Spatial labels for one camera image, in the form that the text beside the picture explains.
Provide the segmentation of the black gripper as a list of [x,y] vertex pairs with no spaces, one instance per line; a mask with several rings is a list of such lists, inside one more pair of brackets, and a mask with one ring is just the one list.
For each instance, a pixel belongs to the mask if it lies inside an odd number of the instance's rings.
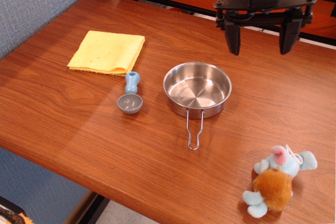
[[291,52],[301,28],[312,23],[317,0],[218,0],[216,26],[224,29],[229,51],[240,52],[240,26],[280,25],[280,52]]

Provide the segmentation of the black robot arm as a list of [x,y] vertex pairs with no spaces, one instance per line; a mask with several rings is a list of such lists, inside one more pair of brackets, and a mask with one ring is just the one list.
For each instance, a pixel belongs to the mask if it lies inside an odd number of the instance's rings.
[[240,52],[241,27],[280,27],[281,54],[289,53],[301,29],[313,19],[312,7],[317,0],[218,0],[216,26],[225,32],[229,51]]

